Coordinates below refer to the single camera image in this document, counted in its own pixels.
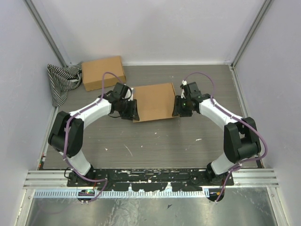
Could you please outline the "brown cardboard box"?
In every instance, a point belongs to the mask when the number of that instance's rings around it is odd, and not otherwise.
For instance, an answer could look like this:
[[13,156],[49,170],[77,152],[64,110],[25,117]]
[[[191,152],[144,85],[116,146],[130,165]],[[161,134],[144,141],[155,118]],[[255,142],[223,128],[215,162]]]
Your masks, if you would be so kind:
[[82,63],[82,79],[86,91],[114,86],[117,82],[126,83],[121,56],[98,59]]

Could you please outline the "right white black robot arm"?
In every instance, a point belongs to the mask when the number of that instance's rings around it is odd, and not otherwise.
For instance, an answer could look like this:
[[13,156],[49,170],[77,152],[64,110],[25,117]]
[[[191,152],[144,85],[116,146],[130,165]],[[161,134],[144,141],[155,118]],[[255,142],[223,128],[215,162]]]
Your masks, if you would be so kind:
[[261,150],[256,123],[248,117],[233,114],[209,94],[202,94],[196,82],[183,80],[182,93],[175,96],[173,117],[191,117],[197,112],[223,130],[223,153],[206,167],[209,184],[219,185],[227,172],[240,166],[243,160],[256,156]]

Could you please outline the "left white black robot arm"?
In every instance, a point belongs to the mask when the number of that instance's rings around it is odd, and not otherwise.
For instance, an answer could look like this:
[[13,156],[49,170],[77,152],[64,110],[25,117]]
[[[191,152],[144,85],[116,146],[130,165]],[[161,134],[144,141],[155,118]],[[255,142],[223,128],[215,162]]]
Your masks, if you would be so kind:
[[116,83],[113,90],[102,94],[92,103],[70,113],[60,111],[55,118],[48,137],[48,144],[62,155],[78,182],[85,187],[93,183],[106,182],[96,179],[94,168],[82,151],[84,130],[91,123],[114,112],[124,120],[138,121],[137,100],[134,89]]

